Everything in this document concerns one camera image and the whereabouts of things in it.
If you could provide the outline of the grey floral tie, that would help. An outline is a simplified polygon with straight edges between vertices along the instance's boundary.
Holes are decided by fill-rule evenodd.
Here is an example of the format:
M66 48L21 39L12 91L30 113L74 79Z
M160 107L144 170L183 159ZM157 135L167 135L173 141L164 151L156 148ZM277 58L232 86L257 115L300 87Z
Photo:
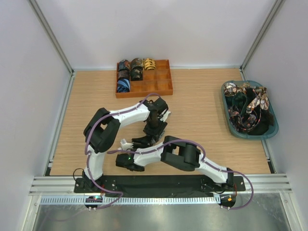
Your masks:
M157 140L159 141L160 139L162 139L164 134L165 134L165 129L159 130L158 135L157 135Z

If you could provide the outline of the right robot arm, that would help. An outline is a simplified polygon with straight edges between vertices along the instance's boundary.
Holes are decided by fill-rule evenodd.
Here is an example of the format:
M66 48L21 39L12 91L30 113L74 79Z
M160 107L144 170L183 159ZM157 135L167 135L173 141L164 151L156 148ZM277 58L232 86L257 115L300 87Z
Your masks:
M115 161L117 167L143 172L145 166L163 162L181 171L198 171L224 191L234 186L231 169L220 166L206 157L205 150L194 141L166 136L164 141L146 148L128 148L121 144Z

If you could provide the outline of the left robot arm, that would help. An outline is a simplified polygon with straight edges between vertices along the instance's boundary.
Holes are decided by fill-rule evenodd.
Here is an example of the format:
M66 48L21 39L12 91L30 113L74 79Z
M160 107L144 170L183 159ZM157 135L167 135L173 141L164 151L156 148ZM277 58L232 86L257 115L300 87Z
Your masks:
M85 127L85 155L89 156L83 170L82 180L86 190L95 193L103 186L103 162L107 151L113 146L121 128L137 122L145 122L144 136L122 144L125 151L150 148L164 134L170 114L168 104L161 97L155 101L143 99L137 104L120 110L100 108Z

